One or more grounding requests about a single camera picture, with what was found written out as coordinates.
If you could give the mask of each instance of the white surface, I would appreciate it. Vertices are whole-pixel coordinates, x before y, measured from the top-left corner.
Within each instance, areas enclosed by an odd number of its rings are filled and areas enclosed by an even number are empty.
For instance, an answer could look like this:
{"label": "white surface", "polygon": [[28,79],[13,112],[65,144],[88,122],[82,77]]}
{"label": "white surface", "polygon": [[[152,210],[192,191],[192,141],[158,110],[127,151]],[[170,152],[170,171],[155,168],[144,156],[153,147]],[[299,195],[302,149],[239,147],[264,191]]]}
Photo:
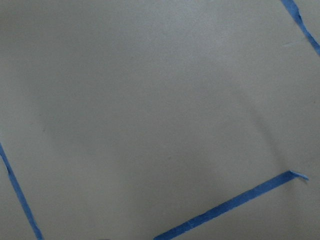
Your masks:
{"label": "white surface", "polygon": [[[319,237],[320,58],[279,0],[0,9],[0,141],[46,240],[151,240],[288,169],[176,239]],[[0,180],[0,239],[34,239]]]}

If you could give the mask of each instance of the masking tape line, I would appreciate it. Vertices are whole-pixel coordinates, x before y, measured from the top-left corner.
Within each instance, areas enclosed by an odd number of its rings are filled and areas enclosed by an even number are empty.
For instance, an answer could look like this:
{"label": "masking tape line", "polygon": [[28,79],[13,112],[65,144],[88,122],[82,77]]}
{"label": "masking tape line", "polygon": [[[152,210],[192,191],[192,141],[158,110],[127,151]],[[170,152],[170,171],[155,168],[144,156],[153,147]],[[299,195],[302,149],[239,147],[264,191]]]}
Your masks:
{"label": "masking tape line", "polygon": [[21,206],[23,208],[23,211],[24,211],[24,213],[25,213],[25,215],[26,215],[26,217],[27,217],[27,219],[28,219],[28,221],[29,221],[29,223],[30,223],[30,225],[32,227],[32,230],[33,230],[37,240],[43,240],[44,239],[43,235],[42,235],[42,233],[41,233],[41,231],[40,231],[40,229],[39,229],[39,227],[38,227],[38,225],[36,223],[34,215],[31,212],[31,209],[30,209],[30,207],[28,205],[28,202],[27,202],[27,200],[25,198],[25,195],[22,192],[22,189],[21,189],[21,187],[20,187],[20,185],[18,183],[18,180],[17,180],[17,178],[16,178],[16,176],[14,174],[14,171],[12,170],[12,168],[10,166],[10,163],[9,163],[9,161],[7,159],[7,156],[5,154],[5,151],[4,151],[1,143],[0,143],[0,155],[1,155],[2,160],[3,160],[3,162],[4,162],[5,166],[6,166],[6,169],[8,171],[8,176],[9,176],[9,179],[10,179],[11,184],[13,186],[13,189],[14,189],[14,191],[16,193],[16,196],[18,197],[18,199],[20,201],[20,204],[21,204]]}
{"label": "masking tape line", "polygon": [[314,50],[318,53],[320,56],[320,45],[317,43],[315,38],[311,35],[311,33],[306,28],[304,21],[302,20],[302,17],[299,12],[299,8],[296,5],[294,0],[281,0],[283,5],[285,6],[286,10],[289,12],[291,17],[294,19],[296,24],[300,27],[303,34],[306,36],[306,38],[309,40],[310,44],[314,48]]}
{"label": "masking tape line", "polygon": [[281,173],[280,175],[244,192],[240,195],[225,201],[224,203],[212,208],[211,210],[196,216],[185,223],[182,223],[179,226],[176,226],[169,231],[166,231],[158,236],[156,236],[153,240],[170,240],[173,239],[211,219],[214,219],[221,214],[224,214],[256,197],[259,197],[262,194],[265,194],[266,192],[277,188],[281,186],[282,184],[285,184],[295,178],[303,178],[305,180],[309,180],[307,176],[300,174],[295,171],[286,171],[284,173]]}

